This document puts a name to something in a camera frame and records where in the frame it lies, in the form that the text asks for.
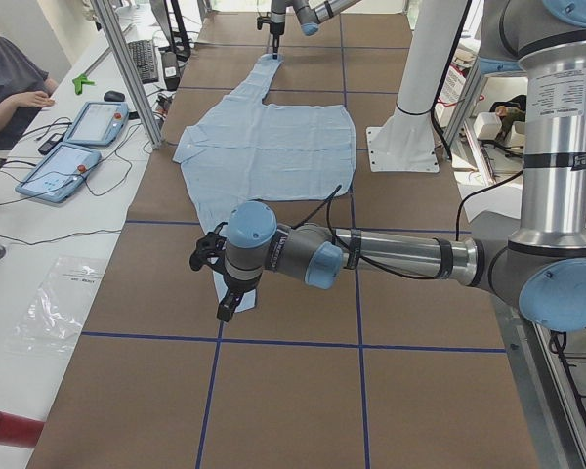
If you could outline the aluminium frame post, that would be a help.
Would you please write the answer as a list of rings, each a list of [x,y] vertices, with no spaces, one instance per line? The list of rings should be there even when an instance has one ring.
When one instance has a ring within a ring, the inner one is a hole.
[[[108,1],[91,0],[91,5],[105,33],[106,40],[115,57],[132,103],[146,130],[150,145],[153,149],[159,149],[162,144],[162,134],[156,123],[154,112],[150,107],[137,68],[132,61],[132,56],[128,50],[118,19]]]

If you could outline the black monitor stand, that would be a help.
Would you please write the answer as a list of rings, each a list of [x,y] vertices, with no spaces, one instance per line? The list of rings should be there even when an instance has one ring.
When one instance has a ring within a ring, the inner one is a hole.
[[[179,1],[166,1],[165,7],[171,33],[171,39],[169,40],[171,51],[179,61],[186,62],[191,56],[191,47]]]

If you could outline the lower teach pendant tablet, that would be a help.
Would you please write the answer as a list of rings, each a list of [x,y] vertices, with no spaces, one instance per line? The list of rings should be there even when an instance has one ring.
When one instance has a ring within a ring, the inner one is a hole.
[[[16,185],[15,191],[32,199],[61,203],[73,195],[101,160],[102,154],[96,149],[60,143]]]

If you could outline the upper teach pendant tablet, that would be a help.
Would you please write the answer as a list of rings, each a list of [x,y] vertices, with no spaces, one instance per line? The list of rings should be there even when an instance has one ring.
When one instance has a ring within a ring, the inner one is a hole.
[[[87,102],[63,136],[67,143],[105,148],[126,125],[129,108],[125,102]]]

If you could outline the black phone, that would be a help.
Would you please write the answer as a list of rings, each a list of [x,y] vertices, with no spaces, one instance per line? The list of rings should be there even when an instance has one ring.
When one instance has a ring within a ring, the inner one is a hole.
[[[54,133],[52,134],[37,150],[42,155],[50,153],[61,141],[63,140],[63,134]]]

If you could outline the black computer mouse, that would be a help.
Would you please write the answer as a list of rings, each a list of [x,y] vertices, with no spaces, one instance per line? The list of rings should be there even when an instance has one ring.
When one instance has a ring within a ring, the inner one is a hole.
[[[125,95],[121,92],[118,91],[114,91],[114,90],[109,90],[107,92],[105,92],[104,94],[104,101],[105,102],[124,102],[125,101]]]

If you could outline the light blue button shirt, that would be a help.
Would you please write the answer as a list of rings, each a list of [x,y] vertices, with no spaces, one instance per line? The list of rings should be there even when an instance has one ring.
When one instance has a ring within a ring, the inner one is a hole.
[[[341,105],[263,102],[282,59],[261,56],[248,76],[194,125],[174,160],[207,234],[221,222],[225,265],[249,280],[263,271],[330,288],[344,254],[329,231],[280,224],[271,201],[325,200],[347,192],[356,169],[356,130]],[[254,307],[256,289],[236,311]]]

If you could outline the seated person grey shirt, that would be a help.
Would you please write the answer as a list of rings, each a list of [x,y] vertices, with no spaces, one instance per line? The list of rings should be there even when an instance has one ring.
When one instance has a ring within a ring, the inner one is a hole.
[[[40,109],[51,107],[58,83],[17,45],[0,36],[0,150],[10,150]]]

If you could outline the teach pendant tablet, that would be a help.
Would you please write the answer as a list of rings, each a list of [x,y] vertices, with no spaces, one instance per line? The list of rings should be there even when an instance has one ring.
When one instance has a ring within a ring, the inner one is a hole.
[[[61,203],[73,195],[101,160],[102,154],[96,149],[60,143],[16,185],[15,191],[32,199]]]
[[[105,148],[126,125],[129,108],[125,102],[87,102],[63,136],[67,143]]]

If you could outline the black keyboard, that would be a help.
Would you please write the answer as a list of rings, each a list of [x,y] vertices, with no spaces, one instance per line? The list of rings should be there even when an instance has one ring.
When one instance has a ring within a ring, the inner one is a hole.
[[[127,43],[128,51],[142,83],[155,83],[159,79],[156,48],[151,39]]]

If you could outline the red cylinder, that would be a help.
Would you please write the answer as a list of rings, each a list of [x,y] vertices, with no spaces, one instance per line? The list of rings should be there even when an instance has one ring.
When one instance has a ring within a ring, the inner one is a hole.
[[[35,448],[45,423],[0,411],[0,446]]]

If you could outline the clear plastic bag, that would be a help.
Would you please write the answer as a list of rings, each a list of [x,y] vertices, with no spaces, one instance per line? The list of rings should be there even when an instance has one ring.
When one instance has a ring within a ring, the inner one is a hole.
[[[107,259],[58,257],[6,339],[6,349],[28,356],[69,357],[107,264]]]

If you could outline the white central pedestal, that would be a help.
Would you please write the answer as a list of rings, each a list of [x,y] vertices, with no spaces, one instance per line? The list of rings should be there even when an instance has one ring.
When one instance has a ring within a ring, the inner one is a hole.
[[[373,172],[439,172],[432,117],[470,6],[466,0],[420,4],[395,111],[383,126],[366,129]]]

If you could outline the green plastic tool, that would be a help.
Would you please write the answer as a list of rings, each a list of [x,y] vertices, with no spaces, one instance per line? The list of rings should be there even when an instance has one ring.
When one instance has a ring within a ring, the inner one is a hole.
[[[94,85],[95,82],[91,80],[86,74],[80,74],[72,79],[72,83],[74,86],[74,93],[77,96],[80,96],[83,93],[83,89],[85,86]]]

